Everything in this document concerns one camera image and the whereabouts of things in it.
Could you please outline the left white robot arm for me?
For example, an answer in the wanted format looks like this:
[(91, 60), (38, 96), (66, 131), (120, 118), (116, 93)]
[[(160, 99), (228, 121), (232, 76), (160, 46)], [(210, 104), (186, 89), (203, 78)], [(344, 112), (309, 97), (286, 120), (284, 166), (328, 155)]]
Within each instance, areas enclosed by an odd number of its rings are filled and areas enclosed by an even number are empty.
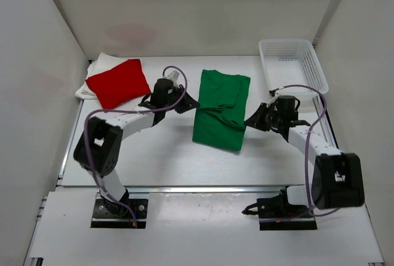
[(128, 137), (155, 127), (167, 112), (182, 114), (199, 108), (188, 92), (185, 73), (176, 66), (163, 69), (153, 91), (133, 110), (94, 110), (87, 115), (73, 158), (94, 179), (108, 210), (122, 217), (129, 210), (129, 192), (116, 172), (121, 144)]

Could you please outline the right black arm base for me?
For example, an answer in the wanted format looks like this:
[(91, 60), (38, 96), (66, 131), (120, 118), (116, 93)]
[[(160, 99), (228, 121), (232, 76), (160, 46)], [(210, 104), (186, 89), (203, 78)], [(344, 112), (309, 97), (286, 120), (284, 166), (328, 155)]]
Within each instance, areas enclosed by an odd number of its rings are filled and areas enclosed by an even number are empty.
[(290, 204), (285, 190), (270, 198), (257, 198), (242, 214), (257, 216), (260, 231), (317, 230), (315, 218), (303, 204)]

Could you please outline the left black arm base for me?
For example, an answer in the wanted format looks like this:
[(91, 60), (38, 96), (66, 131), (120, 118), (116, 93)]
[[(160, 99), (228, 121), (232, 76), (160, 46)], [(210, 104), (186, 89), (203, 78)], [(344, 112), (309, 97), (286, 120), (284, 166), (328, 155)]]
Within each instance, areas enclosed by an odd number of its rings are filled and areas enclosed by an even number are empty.
[(99, 193), (95, 196), (95, 203), (92, 210), (90, 222), (91, 228), (110, 229), (145, 229), (147, 225), (148, 195), (129, 195), (128, 206), (134, 213), (133, 218), (130, 211), (117, 204), (111, 204)]

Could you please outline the red t shirt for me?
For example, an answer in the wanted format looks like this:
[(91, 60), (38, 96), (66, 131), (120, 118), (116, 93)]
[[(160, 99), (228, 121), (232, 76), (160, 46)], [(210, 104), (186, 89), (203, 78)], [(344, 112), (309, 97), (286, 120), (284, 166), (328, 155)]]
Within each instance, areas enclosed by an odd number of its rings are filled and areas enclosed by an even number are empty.
[(104, 109), (114, 109), (151, 92), (140, 59), (128, 59), (108, 71), (88, 77), (86, 84)]

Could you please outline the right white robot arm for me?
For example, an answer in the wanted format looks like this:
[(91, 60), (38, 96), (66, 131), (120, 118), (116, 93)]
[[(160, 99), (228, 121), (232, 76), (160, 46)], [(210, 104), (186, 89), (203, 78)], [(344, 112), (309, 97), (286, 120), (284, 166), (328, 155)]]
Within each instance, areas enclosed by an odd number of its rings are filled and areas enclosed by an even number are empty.
[(356, 208), (364, 204), (361, 161), (355, 153), (344, 153), (313, 131), (314, 123), (299, 119), (301, 101), (293, 95), (274, 96), (261, 103), (244, 125), (275, 132), (304, 155), (306, 200), (317, 209)]

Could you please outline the green t shirt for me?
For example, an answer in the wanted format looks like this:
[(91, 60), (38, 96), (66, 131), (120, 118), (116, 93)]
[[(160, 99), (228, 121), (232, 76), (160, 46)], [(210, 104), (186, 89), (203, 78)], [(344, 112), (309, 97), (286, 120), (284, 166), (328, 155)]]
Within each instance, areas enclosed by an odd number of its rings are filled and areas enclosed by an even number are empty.
[(244, 118), (251, 79), (203, 70), (192, 141), (238, 153), (243, 146)]

